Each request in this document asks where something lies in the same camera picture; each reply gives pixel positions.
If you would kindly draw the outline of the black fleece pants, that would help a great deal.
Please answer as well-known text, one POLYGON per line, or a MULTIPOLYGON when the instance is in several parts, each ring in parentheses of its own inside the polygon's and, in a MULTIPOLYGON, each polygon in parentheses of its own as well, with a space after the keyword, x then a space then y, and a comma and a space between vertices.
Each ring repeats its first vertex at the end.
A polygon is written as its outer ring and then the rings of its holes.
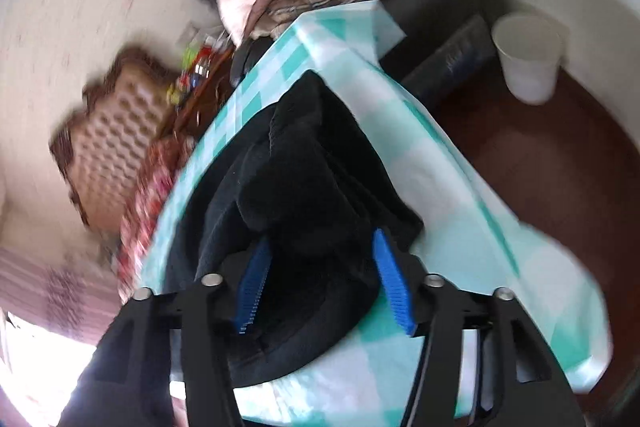
POLYGON ((408 249, 423 229, 341 99, 304 72, 250 118, 196 184, 175 229, 164 291, 224 273, 265 244, 269 271, 253 320, 227 340, 232 383, 291 374, 369 312, 380 278, 374 232, 408 249))

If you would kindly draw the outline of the green white checkered sheet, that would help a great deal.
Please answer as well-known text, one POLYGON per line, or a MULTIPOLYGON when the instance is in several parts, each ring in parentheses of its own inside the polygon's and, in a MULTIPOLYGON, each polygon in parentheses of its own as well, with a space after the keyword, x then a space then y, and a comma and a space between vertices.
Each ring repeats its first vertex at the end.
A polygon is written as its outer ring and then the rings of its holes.
MULTIPOLYGON (((299 17, 240 83, 210 124, 160 214, 141 282, 159 291, 169 247, 195 185, 258 110, 306 70, 343 100, 380 156, 399 196, 422 219, 413 252, 466 291, 514 291, 577 392, 591 390, 612 358, 600 288, 560 243, 518 220, 426 108, 386 76, 378 59, 402 31, 376 1, 299 17)), ((278 426, 396 426, 421 343, 378 298, 356 329, 290 376, 235 392, 241 414, 278 426)))

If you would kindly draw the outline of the red floral quilt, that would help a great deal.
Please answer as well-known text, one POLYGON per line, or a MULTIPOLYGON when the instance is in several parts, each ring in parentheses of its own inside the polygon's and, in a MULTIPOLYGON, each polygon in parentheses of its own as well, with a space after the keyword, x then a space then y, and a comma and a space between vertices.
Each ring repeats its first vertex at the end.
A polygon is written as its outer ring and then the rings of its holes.
POLYGON ((146 152, 120 220, 117 280, 122 303, 141 281, 158 218, 195 145, 192 136, 172 134, 154 141, 146 152))

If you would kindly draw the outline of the tufted brown headboard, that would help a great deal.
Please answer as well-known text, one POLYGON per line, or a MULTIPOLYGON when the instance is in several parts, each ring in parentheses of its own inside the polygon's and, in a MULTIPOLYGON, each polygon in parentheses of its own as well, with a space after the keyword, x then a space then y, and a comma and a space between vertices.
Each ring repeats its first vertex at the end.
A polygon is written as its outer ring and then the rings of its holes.
POLYGON ((124 46, 53 132, 50 153, 89 230, 119 232, 146 152, 170 121, 166 91, 177 77, 141 46, 124 46))

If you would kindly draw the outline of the wooden nightstand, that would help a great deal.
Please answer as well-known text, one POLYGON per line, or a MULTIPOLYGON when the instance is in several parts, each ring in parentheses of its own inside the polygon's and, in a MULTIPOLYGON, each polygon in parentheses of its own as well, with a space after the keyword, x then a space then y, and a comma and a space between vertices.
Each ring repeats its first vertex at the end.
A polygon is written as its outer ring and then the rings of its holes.
POLYGON ((195 51, 188 49, 186 68, 167 90, 171 112, 160 130, 160 137, 185 134, 199 140, 219 111, 228 101, 234 88, 230 82, 234 46, 205 41, 195 51))

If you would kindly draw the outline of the white plastic bin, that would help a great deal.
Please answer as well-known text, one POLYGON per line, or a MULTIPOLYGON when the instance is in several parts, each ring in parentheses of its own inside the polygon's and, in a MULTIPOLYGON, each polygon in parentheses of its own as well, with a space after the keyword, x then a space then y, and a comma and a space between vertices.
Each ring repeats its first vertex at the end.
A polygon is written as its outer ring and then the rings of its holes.
POLYGON ((550 101, 565 48, 559 27, 536 13, 512 12, 496 21, 491 38, 511 94, 528 105, 550 101))

